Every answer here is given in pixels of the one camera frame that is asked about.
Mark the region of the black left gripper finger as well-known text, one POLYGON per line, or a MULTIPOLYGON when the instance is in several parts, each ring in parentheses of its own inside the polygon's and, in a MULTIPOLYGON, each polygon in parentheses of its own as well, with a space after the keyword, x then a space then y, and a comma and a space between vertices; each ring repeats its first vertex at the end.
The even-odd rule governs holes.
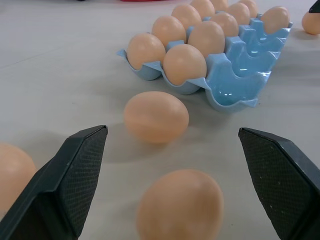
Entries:
POLYGON ((320 170, 289 139, 242 127, 255 192, 281 240, 320 238, 320 170))
POLYGON ((2 240, 77 240, 97 188, 106 125, 69 136, 0 222, 2 240))
POLYGON ((320 13, 320 0, 317 0, 309 9, 308 11, 311 14, 319 14, 320 13))

